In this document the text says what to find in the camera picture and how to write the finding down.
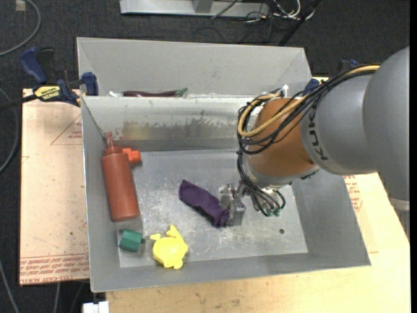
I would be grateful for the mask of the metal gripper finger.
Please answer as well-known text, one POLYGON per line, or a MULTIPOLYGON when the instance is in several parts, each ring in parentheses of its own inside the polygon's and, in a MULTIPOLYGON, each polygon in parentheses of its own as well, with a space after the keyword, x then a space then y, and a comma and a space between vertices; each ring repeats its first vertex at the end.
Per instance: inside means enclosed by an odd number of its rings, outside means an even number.
POLYGON ((222 209, 229 209, 234 206, 234 191, 233 183, 226 183, 220 188, 220 207, 222 209))
POLYGON ((242 224, 245 212, 246 206, 241 202, 230 205, 227 225, 240 226, 242 224))

